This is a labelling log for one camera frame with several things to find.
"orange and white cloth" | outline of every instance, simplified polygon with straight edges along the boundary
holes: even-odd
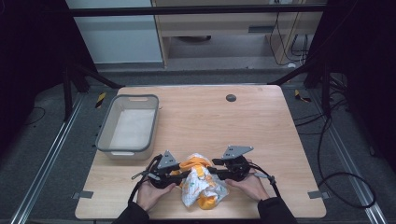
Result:
[[[181,200],[187,207],[198,202],[201,209],[212,209],[228,195],[227,184],[217,175],[209,173],[207,167],[212,166],[212,163],[202,155],[194,153],[179,166],[180,172],[191,170],[187,178],[180,184]]]

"person's left hand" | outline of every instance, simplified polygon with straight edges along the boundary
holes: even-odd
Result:
[[[136,203],[148,212],[164,194],[169,193],[175,186],[176,184],[173,183],[165,189],[157,189],[151,185],[149,180],[144,181],[137,192]]]

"black horizontal bar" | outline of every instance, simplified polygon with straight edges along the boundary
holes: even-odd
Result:
[[[214,14],[214,13],[265,13],[265,12],[314,12],[340,9],[340,6],[326,4],[309,5],[242,5],[242,6],[195,6],[195,7],[117,7],[80,8],[69,10],[47,10],[46,14],[71,15],[73,17],[103,16],[142,16],[175,14]]]

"wooden desk panel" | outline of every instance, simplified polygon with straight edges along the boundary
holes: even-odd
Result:
[[[282,198],[296,217],[323,217],[321,199],[309,199],[318,190],[304,149],[294,127],[282,90],[278,86],[177,86],[123,88],[119,93],[156,94],[160,99],[159,123],[152,157],[146,161],[114,161],[98,151],[84,190],[91,199],[79,199],[76,216],[81,219],[116,218],[126,207],[134,188],[131,176],[150,160],[169,149],[179,161],[193,152],[220,158],[228,145],[253,146],[247,153],[276,177]],[[237,100],[227,102],[227,94]],[[268,180],[263,184],[275,196]],[[257,203],[239,189],[213,210],[197,205],[186,208],[181,190],[174,189],[149,212],[151,219],[255,218]]]

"human hand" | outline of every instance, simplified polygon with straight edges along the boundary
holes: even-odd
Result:
[[[164,189],[157,189],[152,184],[146,180],[142,183],[137,192],[136,203],[148,212],[154,205],[160,200],[160,198],[169,193],[174,187],[175,183],[169,185]]]
[[[256,173],[256,170],[251,168],[249,174],[244,180],[237,182],[231,179],[226,179],[225,182],[232,187],[241,189],[247,196],[256,202],[259,200],[269,199],[270,196],[262,185],[262,182],[254,175],[254,173]]]

